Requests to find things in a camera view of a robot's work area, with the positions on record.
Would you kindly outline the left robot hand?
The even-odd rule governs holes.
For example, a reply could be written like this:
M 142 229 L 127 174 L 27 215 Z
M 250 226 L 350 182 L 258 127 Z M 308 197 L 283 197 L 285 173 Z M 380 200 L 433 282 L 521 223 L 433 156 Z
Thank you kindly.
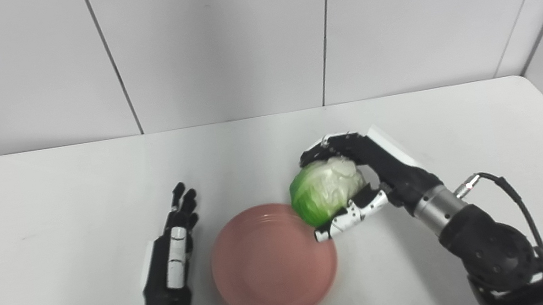
M 143 288 L 145 305 L 191 305 L 188 270 L 192 255 L 197 193 L 178 182 L 163 232 L 152 243 L 150 265 Z

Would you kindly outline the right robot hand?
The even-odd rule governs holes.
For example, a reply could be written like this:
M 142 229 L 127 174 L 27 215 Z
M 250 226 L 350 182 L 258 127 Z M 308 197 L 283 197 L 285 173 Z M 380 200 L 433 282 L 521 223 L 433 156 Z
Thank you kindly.
M 313 161 L 342 156 L 355 165 L 368 166 L 379 178 L 377 188 L 369 184 L 359 188 L 341 213 L 314 230 L 318 243 L 356 226 L 388 203 L 397 208 L 403 206 L 413 214 L 421 202 L 429 200 L 429 192 L 443 185 L 434 173 L 403 162 L 400 153 L 392 152 L 389 146 L 388 140 L 377 134 L 371 137 L 355 132 L 336 133 L 323 137 L 300 155 L 301 168 Z

